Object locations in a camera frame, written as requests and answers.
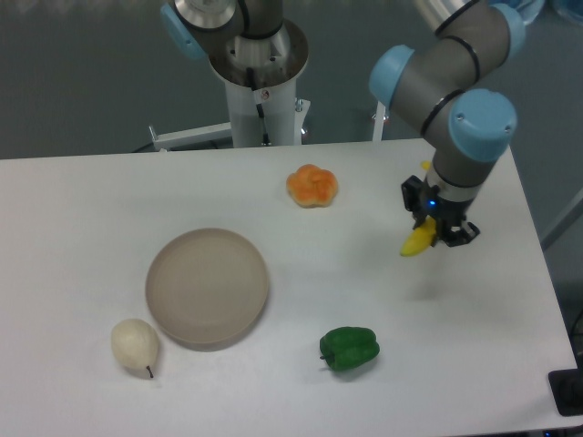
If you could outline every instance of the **blue joint cap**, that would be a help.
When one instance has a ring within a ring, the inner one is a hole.
[[[492,5],[502,13],[506,22],[508,23],[508,30],[510,31],[510,47],[508,48],[508,59],[514,57],[520,51],[527,40],[527,27],[520,13],[502,3]]]
[[[407,46],[395,46],[378,60],[368,81],[368,88],[376,99],[387,108],[391,106],[394,91],[414,50]]]
[[[449,113],[449,133],[468,158],[494,162],[504,154],[517,129],[517,112],[510,101],[487,89],[460,96]]]
[[[182,24],[174,10],[169,4],[164,4],[160,8],[162,23],[166,27],[172,41],[179,48],[180,53],[188,59],[202,59],[207,54],[199,46],[199,43],[192,37],[189,30]]]

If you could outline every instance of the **white pear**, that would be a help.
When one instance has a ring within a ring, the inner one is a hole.
[[[114,357],[125,367],[148,370],[154,378],[151,366],[158,357],[158,334],[140,319],[127,319],[118,323],[111,331],[111,350]]]

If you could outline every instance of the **robotic arm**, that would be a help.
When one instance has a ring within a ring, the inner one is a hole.
[[[525,27],[514,9],[487,0],[415,0],[415,6],[439,42],[424,54],[390,49],[369,87],[435,147],[425,179],[411,176],[402,185],[414,228],[430,216],[434,244],[459,246],[479,234],[466,212],[517,128],[516,111],[504,96],[466,90],[519,50]]]
[[[293,144],[308,44],[283,18],[281,0],[169,0],[161,15],[180,51],[208,55],[225,83],[235,147]]]

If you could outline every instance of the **green bell pepper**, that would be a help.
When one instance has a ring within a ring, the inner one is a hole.
[[[354,369],[379,354],[376,335],[368,328],[345,326],[331,330],[320,339],[321,360],[333,371]]]

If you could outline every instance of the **round plate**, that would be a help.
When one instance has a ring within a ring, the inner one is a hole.
[[[268,289],[265,262],[248,240],[224,229],[199,229],[172,240],[157,255],[146,299],[170,336],[211,344],[249,327]]]

